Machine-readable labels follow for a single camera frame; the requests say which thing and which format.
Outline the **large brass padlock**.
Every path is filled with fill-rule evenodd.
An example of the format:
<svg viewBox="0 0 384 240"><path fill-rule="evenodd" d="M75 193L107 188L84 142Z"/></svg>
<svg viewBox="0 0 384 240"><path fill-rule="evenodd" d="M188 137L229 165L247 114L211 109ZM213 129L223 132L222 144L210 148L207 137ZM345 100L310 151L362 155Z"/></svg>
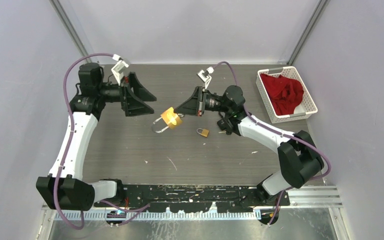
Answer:
<svg viewBox="0 0 384 240"><path fill-rule="evenodd" d="M161 129L156 129L157 123L163 122L164 127ZM182 118L178 116L177 113L174 112L174 107L169 107L167 110L165 110L159 118L154 120L151 125L151 130L154 133L161 134L167 129L175 129L176 127L180 126L183 123Z"/></svg>

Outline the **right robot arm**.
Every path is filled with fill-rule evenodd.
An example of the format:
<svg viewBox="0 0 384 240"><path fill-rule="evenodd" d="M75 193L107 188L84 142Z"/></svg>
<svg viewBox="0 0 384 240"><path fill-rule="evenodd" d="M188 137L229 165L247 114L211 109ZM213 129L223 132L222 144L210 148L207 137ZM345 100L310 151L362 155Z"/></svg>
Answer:
<svg viewBox="0 0 384 240"><path fill-rule="evenodd" d="M277 194L288 188L301 188L324 168L325 164L306 131L285 131L260 121L245 108L242 89L230 85L223 95L217 95L197 86L185 102L174 108L178 115L202 116L218 112L217 125L226 134L252 139L272 150L278 156L280 170L257 186L257 198L263 205L271 205Z"/></svg>

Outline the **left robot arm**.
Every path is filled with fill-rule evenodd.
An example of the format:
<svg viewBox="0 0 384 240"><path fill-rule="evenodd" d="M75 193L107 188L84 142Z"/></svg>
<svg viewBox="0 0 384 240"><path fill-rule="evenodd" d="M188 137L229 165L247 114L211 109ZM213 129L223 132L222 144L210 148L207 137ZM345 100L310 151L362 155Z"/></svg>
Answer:
<svg viewBox="0 0 384 240"><path fill-rule="evenodd" d="M47 176L40 176L36 189L50 209L88 211L102 200L121 206L127 194L120 179L83 181L83 166L92 134L107 103L120 103L127 117L154 113L148 102L157 100L129 72L121 82L104 81L104 69L98 63L85 63L78 70L78 93L69 102L71 115L58 156Z"/></svg>

